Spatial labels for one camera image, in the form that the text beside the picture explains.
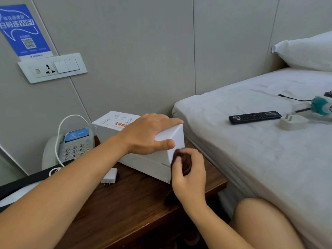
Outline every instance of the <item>qr code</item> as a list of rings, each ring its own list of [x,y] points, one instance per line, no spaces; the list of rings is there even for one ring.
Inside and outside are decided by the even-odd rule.
[[[25,47],[27,49],[37,48],[37,46],[35,45],[35,42],[32,40],[31,37],[29,37],[29,38],[22,38],[21,40],[22,40],[23,44],[25,45]]]

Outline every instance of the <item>bed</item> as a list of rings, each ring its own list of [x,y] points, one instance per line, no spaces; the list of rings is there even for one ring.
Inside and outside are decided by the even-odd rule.
[[[262,197],[292,221],[308,248],[332,248],[332,125],[285,131],[279,120],[231,125],[236,114],[290,113],[332,90],[332,72],[285,68],[177,102],[187,138],[229,184],[219,193],[229,216],[245,197]]]

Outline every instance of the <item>telephone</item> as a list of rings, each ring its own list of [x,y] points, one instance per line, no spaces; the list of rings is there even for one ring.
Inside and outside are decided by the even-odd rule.
[[[51,137],[44,148],[42,170],[58,165],[54,153],[57,136]],[[86,127],[81,128],[65,135],[59,136],[58,145],[56,147],[57,154],[61,162],[71,159],[77,159],[81,155],[89,152],[95,147],[94,133],[92,129]]]

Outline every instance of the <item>white box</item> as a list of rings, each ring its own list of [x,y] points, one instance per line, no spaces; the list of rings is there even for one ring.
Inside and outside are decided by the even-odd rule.
[[[104,142],[139,117],[134,114],[110,111],[92,124],[97,126],[96,134],[99,140]],[[120,159],[119,162],[161,181],[170,183],[172,177],[171,162],[174,151],[185,147],[182,124],[160,132],[155,138],[156,141],[166,139],[172,139],[175,142],[173,149],[158,151],[150,155],[128,154]]]

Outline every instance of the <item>brown cloth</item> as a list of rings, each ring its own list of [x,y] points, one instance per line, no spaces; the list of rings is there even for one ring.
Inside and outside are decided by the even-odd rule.
[[[173,168],[175,159],[178,156],[180,156],[182,159],[182,174],[184,176],[186,176],[189,174],[189,172],[191,170],[191,166],[192,166],[191,155],[181,153],[179,149],[175,150],[174,155],[173,155],[173,160],[171,162],[171,170]],[[179,203],[179,200],[177,199],[176,195],[174,194],[174,192],[172,190],[171,192],[168,193],[168,195],[165,199],[165,205],[174,205],[174,204],[178,204],[178,203]]]

